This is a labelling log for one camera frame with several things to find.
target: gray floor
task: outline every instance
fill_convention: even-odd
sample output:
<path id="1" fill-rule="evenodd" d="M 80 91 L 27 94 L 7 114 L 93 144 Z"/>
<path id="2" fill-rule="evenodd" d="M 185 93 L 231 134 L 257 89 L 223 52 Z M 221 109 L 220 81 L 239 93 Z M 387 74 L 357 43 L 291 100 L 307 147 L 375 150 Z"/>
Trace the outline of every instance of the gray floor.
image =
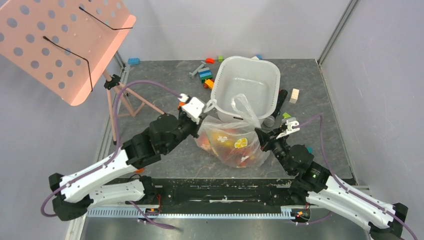
<path id="1" fill-rule="evenodd" d="M 313 209 L 311 221 L 328 210 Z M 346 218 L 333 214 L 320 223 L 295 226 L 289 220 L 270 219 L 158 219 L 177 227 L 164 230 L 133 218 L 89 217 L 81 240 L 369 240 L 368 234 Z"/>
<path id="2" fill-rule="evenodd" d="M 347 155 L 341 139 L 339 127 L 327 93 L 320 70 L 313 59 L 272 59 L 281 72 L 280 87 L 289 91 L 289 96 L 283 104 L 282 112 L 287 112 L 303 123 L 318 113 L 324 113 L 324 143 L 332 168 L 341 178 L 352 178 Z M 140 65 L 131 67 L 128 82 L 135 80 L 155 80 L 169 88 L 190 96 L 196 96 L 207 102 L 211 90 L 205 89 L 200 83 L 198 75 L 189 78 L 188 73 L 200 65 L 200 61 L 143 61 Z M 213 76 L 216 76 L 220 64 L 208 64 Z M 178 100 L 163 89 L 150 85 L 139 84 L 131 87 L 145 99 L 151 101 L 162 111 L 170 114 L 177 113 Z M 293 88 L 299 89 L 297 103 L 289 103 Z M 131 104 L 137 108 L 140 101 L 133 96 L 129 97 Z M 142 132 L 149 123 L 155 120 L 159 113 L 148 106 L 141 109 L 136 117 L 120 117 L 119 128 L 123 141 Z M 315 161 L 324 165 L 320 149 L 319 121 L 303 127 L 299 132 L 288 138 L 290 145 L 305 144 L 312 147 Z M 162 160 L 149 165 L 144 173 L 154 178 L 291 178 L 286 174 L 271 154 L 260 167 L 231 168 L 222 164 L 213 155 L 198 148 L 192 137 L 186 139 Z"/>

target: hole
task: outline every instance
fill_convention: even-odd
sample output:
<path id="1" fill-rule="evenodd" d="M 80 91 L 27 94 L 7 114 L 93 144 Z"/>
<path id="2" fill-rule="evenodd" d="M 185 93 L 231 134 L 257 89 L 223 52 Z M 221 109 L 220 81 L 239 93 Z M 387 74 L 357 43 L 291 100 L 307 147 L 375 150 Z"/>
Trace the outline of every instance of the hole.
<path id="1" fill-rule="evenodd" d="M 53 36 L 53 37 L 51 38 L 51 41 L 52 41 L 53 43 L 55 43 L 55 44 L 58 44 L 58 43 L 59 43 L 59 38 L 58 38 L 58 36 Z"/>
<path id="2" fill-rule="evenodd" d="M 63 31 L 64 33 L 67 33 L 67 32 L 68 32 L 68 25 L 63 24 L 63 25 L 62 25 L 62 31 Z"/>
<path id="3" fill-rule="evenodd" d="M 40 66 L 40 64 L 39 64 L 39 62 L 38 61 L 32 61 L 31 62 L 31 67 L 33 68 L 33 69 L 38 69 L 39 68 L 39 66 Z"/>
<path id="4" fill-rule="evenodd" d="M 53 78 L 53 73 L 51 73 L 51 72 L 46 73 L 45 78 L 48 79 L 48 80 L 51 80 Z"/>
<path id="5" fill-rule="evenodd" d="M 22 50 L 22 48 L 20 48 L 20 47 L 15 47 L 15 48 L 13 49 L 13 53 L 14 53 L 16 56 L 20 57 L 20 56 L 24 55 L 24 50 Z"/>
<path id="6" fill-rule="evenodd" d="M 30 9 L 27 7 L 27 5 L 21 5 L 19 7 L 19 10 L 22 14 L 25 14 L 25 15 L 30 14 Z"/>
<path id="7" fill-rule="evenodd" d="M 7 25 L 11 28 L 16 28 L 18 26 L 18 22 L 13 17 L 10 17 L 7 19 Z"/>
<path id="8" fill-rule="evenodd" d="M 44 56 L 48 56 L 48 55 L 50 54 L 50 50 L 49 50 L 48 48 L 43 48 L 43 49 L 41 50 L 41 53 L 42 53 Z"/>
<path id="9" fill-rule="evenodd" d="M 41 31 L 43 31 L 44 29 L 46 29 L 46 25 L 44 24 L 44 22 L 42 22 L 42 21 L 39 21 L 38 23 L 37 23 L 37 27 L 38 27 L 38 29 L 40 29 Z"/>
<path id="10" fill-rule="evenodd" d="M 57 0 L 57 4 L 59 4 L 59 7 L 64 8 L 65 7 L 65 0 Z"/>
<path id="11" fill-rule="evenodd" d="M 62 61 L 61 60 L 56 60 L 56 67 L 58 67 L 58 68 L 62 67 Z"/>
<path id="12" fill-rule="evenodd" d="M 55 13 L 55 11 L 53 11 L 53 10 L 49 10 L 49 11 L 47 12 L 47 14 L 48 14 L 48 16 L 49 16 L 51 19 L 54 19 L 54 18 L 56 17 L 56 13 Z"/>
<path id="13" fill-rule="evenodd" d="M 36 40 L 32 34 L 27 34 L 25 38 L 30 44 L 32 44 Z"/>

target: transparent plastic bag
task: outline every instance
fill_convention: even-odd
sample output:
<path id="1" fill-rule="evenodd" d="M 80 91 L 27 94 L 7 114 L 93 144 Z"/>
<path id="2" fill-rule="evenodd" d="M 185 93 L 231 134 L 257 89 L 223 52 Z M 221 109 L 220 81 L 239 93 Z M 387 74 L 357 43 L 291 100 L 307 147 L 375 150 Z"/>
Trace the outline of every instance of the transparent plastic bag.
<path id="1" fill-rule="evenodd" d="M 234 96 L 231 106 L 243 120 L 225 123 L 207 116 L 198 131 L 199 137 L 195 138 L 196 144 L 230 167 L 259 167 L 270 155 L 261 151 L 255 132 L 255 127 L 261 127 L 259 120 L 244 94 Z"/>

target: white basket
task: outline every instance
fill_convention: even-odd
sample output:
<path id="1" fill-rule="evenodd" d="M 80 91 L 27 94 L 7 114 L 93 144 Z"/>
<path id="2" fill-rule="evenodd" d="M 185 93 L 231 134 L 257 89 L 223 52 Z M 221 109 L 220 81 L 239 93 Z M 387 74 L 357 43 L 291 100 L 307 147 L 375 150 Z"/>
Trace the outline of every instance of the white basket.
<path id="1" fill-rule="evenodd" d="M 224 123 L 243 120 L 231 107 L 231 98 L 244 94 L 259 122 L 271 115 L 277 105 L 280 70 L 269 61 L 231 56 L 219 67 L 210 99 L 216 99 L 218 117 Z"/>

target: pink perforated board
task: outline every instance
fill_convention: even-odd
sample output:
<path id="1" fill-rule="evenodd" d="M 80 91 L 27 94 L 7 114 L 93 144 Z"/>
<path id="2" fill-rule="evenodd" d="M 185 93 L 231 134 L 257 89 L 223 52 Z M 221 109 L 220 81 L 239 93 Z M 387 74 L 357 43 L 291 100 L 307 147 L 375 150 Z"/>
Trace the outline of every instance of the pink perforated board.
<path id="1" fill-rule="evenodd" d="M 136 22 L 121 0 L 9 0 L 0 7 L 0 54 L 72 106 L 83 103 Z"/>

